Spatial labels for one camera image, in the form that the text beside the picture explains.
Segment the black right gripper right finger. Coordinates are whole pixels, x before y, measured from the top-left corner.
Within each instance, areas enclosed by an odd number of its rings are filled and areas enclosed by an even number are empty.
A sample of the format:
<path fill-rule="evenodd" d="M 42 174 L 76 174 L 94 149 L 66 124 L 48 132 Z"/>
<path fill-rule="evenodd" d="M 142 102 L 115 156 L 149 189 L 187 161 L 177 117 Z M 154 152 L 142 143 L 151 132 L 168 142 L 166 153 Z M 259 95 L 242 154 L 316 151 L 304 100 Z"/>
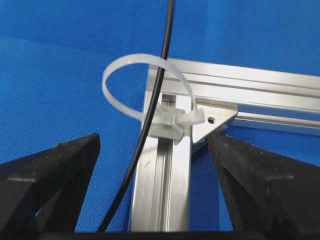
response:
<path fill-rule="evenodd" d="M 208 151 L 234 231 L 319 239 L 318 166 L 216 133 Z"/>

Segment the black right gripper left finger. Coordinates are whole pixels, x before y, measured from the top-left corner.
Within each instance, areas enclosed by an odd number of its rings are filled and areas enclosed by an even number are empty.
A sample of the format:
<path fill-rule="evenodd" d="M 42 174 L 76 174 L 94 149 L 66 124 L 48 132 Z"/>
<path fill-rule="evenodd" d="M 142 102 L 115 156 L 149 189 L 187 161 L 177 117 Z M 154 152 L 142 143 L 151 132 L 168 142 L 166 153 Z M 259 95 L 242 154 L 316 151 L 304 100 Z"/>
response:
<path fill-rule="evenodd" d="M 93 133 L 0 165 L 0 238 L 75 231 L 99 153 Z"/>

